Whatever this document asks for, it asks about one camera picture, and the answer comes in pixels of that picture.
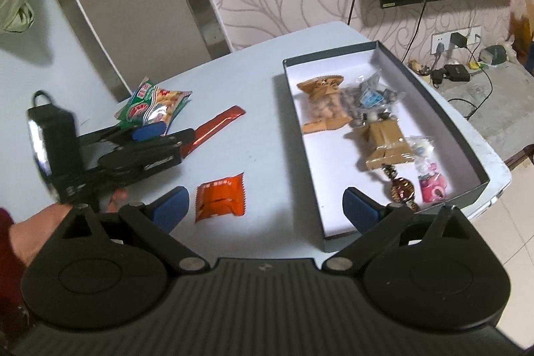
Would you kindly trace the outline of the person left hand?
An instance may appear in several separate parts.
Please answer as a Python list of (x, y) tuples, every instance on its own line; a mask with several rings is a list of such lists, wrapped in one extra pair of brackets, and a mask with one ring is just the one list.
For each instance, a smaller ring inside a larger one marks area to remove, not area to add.
[(8, 231), (14, 255), (29, 266), (72, 208), (72, 204), (55, 203), (26, 221), (14, 223)]

